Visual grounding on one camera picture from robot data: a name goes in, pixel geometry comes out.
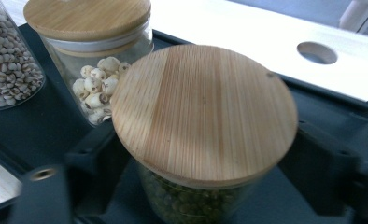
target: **round wooden lid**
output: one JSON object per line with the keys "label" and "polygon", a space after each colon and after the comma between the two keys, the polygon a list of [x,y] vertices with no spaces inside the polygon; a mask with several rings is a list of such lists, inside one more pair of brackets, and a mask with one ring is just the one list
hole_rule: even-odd
{"label": "round wooden lid", "polygon": [[45,37],[92,41],[122,35],[141,26],[151,11],[149,0],[30,0],[23,14]]}
{"label": "round wooden lid", "polygon": [[162,49],[133,64],[112,119],[135,159],[193,188],[257,179],[288,151],[297,111],[286,85],[258,63],[210,46]]}

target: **board hole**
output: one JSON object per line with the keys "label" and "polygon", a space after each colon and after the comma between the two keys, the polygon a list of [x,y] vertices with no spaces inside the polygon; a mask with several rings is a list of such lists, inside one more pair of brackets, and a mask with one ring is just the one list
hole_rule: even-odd
{"label": "board hole", "polygon": [[297,50],[313,63],[332,64],[338,60],[338,56],[332,49],[315,42],[303,42],[297,46]]}

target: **black machine part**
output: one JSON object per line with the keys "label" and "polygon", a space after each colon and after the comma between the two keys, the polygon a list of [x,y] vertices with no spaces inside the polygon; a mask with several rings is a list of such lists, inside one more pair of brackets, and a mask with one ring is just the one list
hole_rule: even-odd
{"label": "black machine part", "polygon": [[[9,223],[74,223],[103,214],[131,158],[119,148],[112,123],[105,122],[66,153],[65,164],[27,173]],[[300,121],[279,167],[318,215],[342,216],[350,206],[353,223],[368,223],[368,164],[330,135]]]}

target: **bamboo lid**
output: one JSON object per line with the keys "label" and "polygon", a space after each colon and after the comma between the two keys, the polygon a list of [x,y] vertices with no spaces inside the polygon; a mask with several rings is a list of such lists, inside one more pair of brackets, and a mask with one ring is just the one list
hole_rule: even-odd
{"label": "bamboo lid", "polygon": [[149,0],[30,0],[23,14],[41,35],[92,41],[125,34],[150,16]]}
{"label": "bamboo lid", "polygon": [[297,131],[279,77],[227,49],[182,45],[140,59],[111,98],[115,130],[151,171],[193,188],[233,187],[273,168]]}

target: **black metal frame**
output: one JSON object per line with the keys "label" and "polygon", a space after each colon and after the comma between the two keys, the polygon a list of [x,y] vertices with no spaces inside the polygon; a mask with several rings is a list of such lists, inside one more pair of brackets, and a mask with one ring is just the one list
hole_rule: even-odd
{"label": "black metal frame", "polygon": [[[106,158],[106,156],[89,157],[90,155],[88,155],[83,157],[83,154],[76,152],[78,144],[84,144],[83,141],[85,141],[85,145],[89,144],[87,142],[89,136],[87,135],[92,133],[93,128],[80,115],[77,106],[70,97],[37,34],[28,25],[23,25],[20,29],[35,56],[43,65],[48,80],[44,90],[38,93],[32,100],[0,112],[0,163],[15,176],[24,176],[26,178],[26,173],[30,172],[32,174],[39,167],[44,167],[45,165],[66,164],[65,168],[67,168],[75,167],[75,163],[79,162],[79,165],[77,164],[77,168],[74,170],[76,170],[75,173],[80,175],[75,176],[86,176],[87,184],[108,179],[107,177],[112,175],[111,173],[102,179],[97,177],[97,175],[90,175],[101,174],[100,172],[95,172],[95,166],[93,166],[93,170],[80,171],[79,168],[84,166],[84,164],[103,161],[104,159],[99,160],[97,158]],[[154,40],[156,49],[177,44],[190,44],[157,31],[154,31]],[[342,223],[342,220],[351,222],[354,214],[358,213],[354,213],[351,210],[347,211],[345,204],[349,204],[357,211],[360,211],[359,207],[356,207],[361,204],[359,203],[360,200],[348,200],[346,202],[343,199],[350,194],[349,192],[357,191],[359,194],[356,195],[361,195],[364,191],[361,191],[356,185],[351,185],[353,188],[345,189],[342,188],[340,183],[359,184],[359,176],[361,176],[361,185],[368,188],[368,102],[359,102],[283,75],[280,76],[290,88],[298,106],[301,123],[299,136],[297,136],[293,148],[279,164],[279,167],[299,191],[294,189],[290,185],[290,181],[276,168],[264,179],[263,186],[260,187],[257,195],[250,201],[245,202],[243,208],[238,211],[230,223],[249,223],[251,221],[271,223],[277,220],[279,220],[278,223],[336,223],[336,217],[325,217],[327,215],[339,216],[340,223]],[[18,134],[11,138],[2,137],[1,135],[6,133],[7,130]],[[21,134],[21,132],[26,132],[26,130],[29,130],[27,131],[29,136]],[[116,141],[114,139],[117,139],[115,137],[107,141],[106,136],[101,133],[93,133],[92,136],[95,143],[105,144],[105,146],[109,146],[111,142]],[[304,148],[303,143],[309,142],[314,144],[307,144],[306,151],[309,153],[304,153],[304,150],[301,149]],[[123,146],[117,145],[116,148],[119,154],[126,151]],[[150,211],[140,188],[139,180],[136,177],[134,162],[130,157],[128,158],[129,163],[126,166],[123,165],[126,164],[126,161],[122,161],[122,166],[115,168],[116,171],[121,172],[118,186],[115,189],[104,191],[110,197],[111,190],[115,190],[106,212],[93,217],[76,216],[77,220],[80,220],[81,223],[121,223],[120,220],[124,218],[125,223],[161,222]],[[324,168],[326,165],[331,165],[331,168],[333,168],[332,173],[329,173],[330,171],[325,171],[324,173],[318,171],[318,168]],[[306,172],[295,174],[293,170]],[[67,176],[73,176],[72,171],[73,169],[67,173]],[[85,186],[81,181],[70,179],[69,182],[71,186],[74,186],[74,189],[81,189]],[[80,200],[87,198],[86,195],[101,196],[98,192],[100,193],[101,191],[94,191],[92,194],[89,194],[88,190],[83,190],[81,193],[73,194],[72,203],[76,205],[76,208],[80,208],[76,210],[78,215],[98,214],[104,210],[103,206],[97,209],[88,206],[90,203],[94,205],[95,200],[93,199],[95,196],[89,197],[88,199],[90,200],[88,201]],[[274,194],[277,192],[290,195],[293,204],[285,204],[285,209],[279,210],[282,207],[281,201],[283,199],[280,194]],[[299,192],[305,196],[307,204],[310,204],[316,212],[306,210],[307,205],[302,202],[303,197],[300,196]],[[108,197],[102,197],[104,200],[98,204],[106,206],[106,198]],[[8,214],[12,214],[10,212],[12,204],[13,201],[0,204],[0,220],[4,220]],[[300,209],[303,210],[302,214],[306,215],[298,216],[299,214],[290,212],[293,211],[296,204],[303,206]],[[365,218],[367,216],[361,214],[355,220],[364,220]]]}

